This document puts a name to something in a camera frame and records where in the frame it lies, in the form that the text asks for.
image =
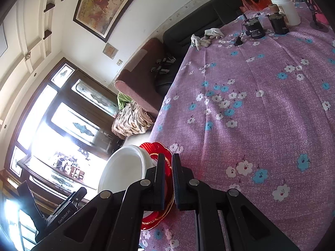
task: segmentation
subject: orange plastic bag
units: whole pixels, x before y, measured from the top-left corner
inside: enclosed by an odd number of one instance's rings
[[[246,12],[248,10],[252,11],[260,11],[266,8],[268,5],[272,4],[271,0],[259,0],[256,3],[254,0],[242,0],[243,6],[240,6],[242,12]]]

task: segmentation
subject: framed painting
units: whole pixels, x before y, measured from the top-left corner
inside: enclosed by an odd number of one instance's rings
[[[73,21],[107,42],[133,0],[79,0]]]

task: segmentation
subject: patterned fabric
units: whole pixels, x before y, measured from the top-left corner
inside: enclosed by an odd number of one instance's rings
[[[190,48],[152,130],[211,187],[240,190],[302,251],[321,240],[335,209],[335,35],[311,13],[276,35],[243,38],[242,19],[208,48]],[[194,213],[175,207],[143,232],[146,251],[194,251]]]
[[[151,125],[152,120],[146,111],[135,102],[131,102],[118,112],[112,125],[112,131],[124,139],[125,136],[145,133]]]

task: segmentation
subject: window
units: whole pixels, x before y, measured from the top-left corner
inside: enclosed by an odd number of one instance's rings
[[[19,209],[16,202],[6,199],[4,212],[8,224],[8,236],[18,251],[30,251],[35,245],[35,232],[31,218]]]
[[[16,126],[7,170],[51,202],[82,186],[87,189],[85,199],[92,199],[108,158],[122,145],[111,131],[117,112],[115,94],[62,59]]]

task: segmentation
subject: white glove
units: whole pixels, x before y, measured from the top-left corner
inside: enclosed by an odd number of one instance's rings
[[[222,34],[221,30],[218,28],[212,28],[212,29],[207,29],[205,30],[205,36],[210,36],[210,38],[224,38],[224,35]]]
[[[197,37],[194,34],[191,37],[191,41],[192,41],[191,46],[192,47],[196,46],[198,51],[201,50],[202,46],[208,47],[209,45],[212,44],[212,41],[210,39],[205,39],[204,37],[203,38],[199,38],[199,37]]]
[[[200,38],[197,37],[196,35],[192,35],[191,37],[191,42],[193,43],[193,45],[195,45],[198,49],[198,51],[201,50],[201,46],[200,46]]]

